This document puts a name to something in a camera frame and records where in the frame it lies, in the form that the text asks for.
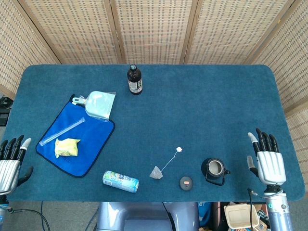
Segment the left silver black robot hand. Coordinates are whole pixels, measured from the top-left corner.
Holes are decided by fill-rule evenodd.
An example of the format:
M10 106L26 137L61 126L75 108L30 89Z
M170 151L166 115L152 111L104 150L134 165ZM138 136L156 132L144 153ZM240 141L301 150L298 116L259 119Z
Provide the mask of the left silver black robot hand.
M4 140L0 144L0 195L7 196L14 192L16 187L29 180L33 167L29 167L26 174L19 177L31 138L24 140L24 135L12 140Z

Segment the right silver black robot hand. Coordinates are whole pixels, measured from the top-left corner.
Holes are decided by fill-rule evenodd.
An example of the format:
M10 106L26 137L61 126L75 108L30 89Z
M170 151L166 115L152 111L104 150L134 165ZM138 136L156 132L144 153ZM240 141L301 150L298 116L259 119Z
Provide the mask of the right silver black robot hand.
M247 135L254 148L257 165L252 156L247 157L248 169L265 185L283 185L286 173L282 154L273 135L268 135L259 128L257 136L249 132Z

